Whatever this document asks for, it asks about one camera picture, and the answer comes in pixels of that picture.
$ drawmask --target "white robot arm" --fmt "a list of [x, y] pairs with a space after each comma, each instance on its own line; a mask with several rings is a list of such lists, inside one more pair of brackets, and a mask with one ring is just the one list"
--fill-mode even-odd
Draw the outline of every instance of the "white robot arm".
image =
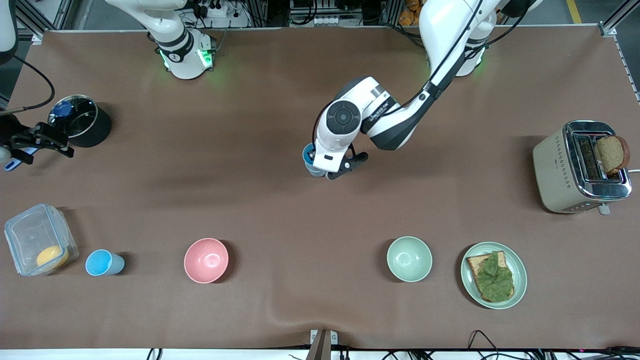
[[[479, 62], [493, 30], [495, 8], [520, 17], [542, 0], [429, 0], [420, 13], [420, 36], [431, 75], [406, 104], [398, 102], [372, 77], [350, 81], [322, 112], [314, 130], [313, 167], [329, 179], [350, 172], [367, 159], [351, 142], [358, 130], [381, 150], [396, 150], [455, 76], [469, 74]], [[347, 157], [351, 148], [353, 155]]]
[[106, 0], [140, 21], [160, 48], [164, 64], [180, 79], [193, 79], [213, 66], [214, 40], [187, 29], [175, 10], [187, 0]]
[[0, 0], [0, 65], [9, 61], [18, 48], [14, 11], [15, 0]]

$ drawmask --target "black pot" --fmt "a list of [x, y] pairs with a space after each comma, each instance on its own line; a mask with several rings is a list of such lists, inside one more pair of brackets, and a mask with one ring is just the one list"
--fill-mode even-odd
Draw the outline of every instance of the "black pot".
[[79, 147], [96, 146], [111, 132], [111, 117], [84, 95], [71, 95], [58, 101], [47, 122], [67, 134], [69, 142]]

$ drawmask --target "blue plastic cup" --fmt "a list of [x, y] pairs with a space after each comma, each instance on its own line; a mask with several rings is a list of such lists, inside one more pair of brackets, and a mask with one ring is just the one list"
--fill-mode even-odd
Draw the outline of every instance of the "blue plastic cup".
[[86, 258], [84, 269], [91, 276], [114, 275], [124, 268], [122, 256], [114, 254], [109, 250], [96, 250]]
[[302, 159], [305, 160], [305, 166], [307, 167], [307, 170], [309, 170], [309, 173], [311, 173], [312, 176], [315, 176], [315, 177], [324, 176], [326, 174], [326, 171], [320, 170], [317, 167], [313, 166], [314, 161], [311, 160], [311, 157], [309, 156], [309, 153], [313, 151], [313, 149], [314, 149], [313, 143], [309, 143], [307, 146], [305, 146], [305, 149], [302, 150]]

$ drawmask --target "toast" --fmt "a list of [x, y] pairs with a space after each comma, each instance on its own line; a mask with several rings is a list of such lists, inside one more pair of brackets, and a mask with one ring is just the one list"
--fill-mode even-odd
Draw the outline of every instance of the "toast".
[[611, 135], [596, 142], [596, 155], [602, 161], [604, 172], [613, 175], [629, 164], [629, 146], [625, 139]]
[[[484, 260], [488, 259], [490, 256], [491, 256], [491, 253], [478, 255], [478, 256], [470, 256], [469, 258], [467, 258], [467, 264], [471, 269], [471, 274], [473, 274], [474, 276], [474, 282], [476, 283], [476, 286], [477, 286], [477, 280], [478, 280], [478, 273], [480, 272], [480, 269], [482, 269], [482, 263]], [[507, 259], [504, 257], [504, 251], [498, 251], [498, 266], [501, 268], [507, 267]], [[509, 294], [509, 299], [513, 296], [514, 292], [515, 292], [515, 288], [512, 286], [511, 294]], [[480, 296], [484, 301], [492, 302], [491, 300], [484, 297], [482, 293], [480, 293]]]

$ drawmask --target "table surface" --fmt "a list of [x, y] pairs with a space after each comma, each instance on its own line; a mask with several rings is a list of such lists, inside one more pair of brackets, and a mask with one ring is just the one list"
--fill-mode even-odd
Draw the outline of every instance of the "table surface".
[[[574, 119], [610, 124], [640, 153], [640, 107], [597, 28], [514, 30], [402, 149], [359, 137], [369, 161], [336, 181], [311, 177], [301, 160], [313, 121], [358, 76], [411, 97], [429, 70], [407, 39], [390, 29], [230, 32], [215, 71], [191, 81], [165, 72], [153, 49], [143, 33], [48, 33], [31, 48], [57, 99], [89, 95], [115, 124], [73, 159], [42, 151], [0, 174], [2, 222], [46, 202], [81, 252], [54, 275], [21, 277], [0, 247], [0, 347], [281, 347], [321, 327], [360, 348], [460, 348], [474, 329], [504, 348], [637, 343], [638, 196], [609, 217], [554, 215], [532, 167], [532, 148]], [[12, 106], [47, 92], [22, 71]], [[403, 235], [433, 252], [421, 282], [386, 268]], [[182, 261], [205, 237], [223, 240], [231, 262], [201, 285]], [[485, 309], [461, 285], [461, 257], [481, 241], [524, 261], [529, 287], [511, 309]], [[124, 253], [122, 275], [85, 273], [100, 248]]]

